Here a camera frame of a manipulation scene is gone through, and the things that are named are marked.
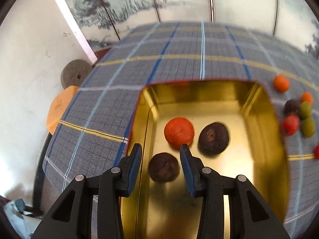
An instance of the metal screw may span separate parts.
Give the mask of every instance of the metal screw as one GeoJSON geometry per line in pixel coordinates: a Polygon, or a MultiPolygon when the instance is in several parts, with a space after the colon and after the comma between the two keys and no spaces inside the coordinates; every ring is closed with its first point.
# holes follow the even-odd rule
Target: metal screw
{"type": "Polygon", "coordinates": [[[77,181],[77,182],[80,182],[80,181],[82,181],[84,179],[84,175],[82,175],[82,174],[79,174],[79,175],[77,175],[76,177],[75,177],[75,180],[77,181]]]}
{"type": "Polygon", "coordinates": [[[202,169],[202,172],[203,172],[203,173],[211,173],[212,170],[211,170],[209,167],[204,167],[204,168],[202,169]]]}
{"type": "Polygon", "coordinates": [[[247,178],[244,175],[239,175],[238,180],[240,180],[241,182],[245,182],[247,180],[247,178]]]}
{"type": "Polygon", "coordinates": [[[118,173],[118,172],[120,172],[120,168],[118,168],[118,167],[113,167],[112,169],[111,169],[111,173],[118,173]]]}

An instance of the red cherry tomato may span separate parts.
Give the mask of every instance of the red cherry tomato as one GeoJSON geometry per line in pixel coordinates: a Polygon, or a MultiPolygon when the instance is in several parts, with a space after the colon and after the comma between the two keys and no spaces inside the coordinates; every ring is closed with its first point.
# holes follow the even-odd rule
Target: red cherry tomato
{"type": "Polygon", "coordinates": [[[315,159],[319,160],[319,145],[315,147],[314,154],[315,154],[315,159]]]}
{"type": "Polygon", "coordinates": [[[296,115],[289,115],[283,121],[283,129],[287,136],[291,136],[296,133],[300,126],[300,120],[296,115]]]}

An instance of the table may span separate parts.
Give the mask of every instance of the table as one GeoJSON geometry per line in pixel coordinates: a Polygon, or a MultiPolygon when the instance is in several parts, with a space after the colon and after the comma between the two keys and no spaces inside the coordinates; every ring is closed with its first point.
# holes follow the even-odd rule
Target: table
{"type": "MultiPolygon", "coordinates": [[[[201,22],[139,26],[96,64],[79,88],[53,135],[43,170],[61,193],[77,174],[92,177],[116,166],[126,153],[140,90],[156,82],[257,80],[281,121],[284,103],[307,90],[314,95],[319,128],[318,67],[310,55],[246,29],[201,22]],[[279,72],[290,79],[289,93],[272,87],[279,72]]],[[[318,134],[305,139],[298,131],[286,138],[290,200],[284,226],[291,238],[304,232],[318,212],[319,161],[312,155],[318,134]]]]}

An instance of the small orange fruit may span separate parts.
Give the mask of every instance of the small orange fruit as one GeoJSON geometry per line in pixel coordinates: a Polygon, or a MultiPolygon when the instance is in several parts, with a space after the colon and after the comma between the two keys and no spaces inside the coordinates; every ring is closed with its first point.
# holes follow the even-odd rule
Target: small orange fruit
{"type": "Polygon", "coordinates": [[[289,90],[290,82],[289,79],[281,74],[275,76],[274,87],[279,92],[286,92],[289,90]]]}
{"type": "Polygon", "coordinates": [[[172,147],[179,148],[182,144],[189,145],[193,141],[194,127],[185,118],[174,118],[166,124],[164,136],[172,147]]]}
{"type": "Polygon", "coordinates": [[[314,98],[310,92],[304,92],[301,96],[301,102],[309,102],[310,105],[314,103],[314,98]]]}

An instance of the dark purple fruit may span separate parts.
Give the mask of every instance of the dark purple fruit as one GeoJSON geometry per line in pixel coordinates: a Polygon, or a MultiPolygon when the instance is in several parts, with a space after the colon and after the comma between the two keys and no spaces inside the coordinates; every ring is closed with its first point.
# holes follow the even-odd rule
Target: dark purple fruit
{"type": "Polygon", "coordinates": [[[228,130],[219,122],[214,122],[204,127],[198,140],[199,149],[207,155],[220,154],[226,149],[228,143],[228,130]]]}
{"type": "Polygon", "coordinates": [[[179,174],[178,161],[171,154],[159,153],[150,160],[148,173],[155,182],[171,182],[179,174]]]}
{"type": "Polygon", "coordinates": [[[284,114],[300,116],[300,101],[291,99],[285,103],[284,114]]]}

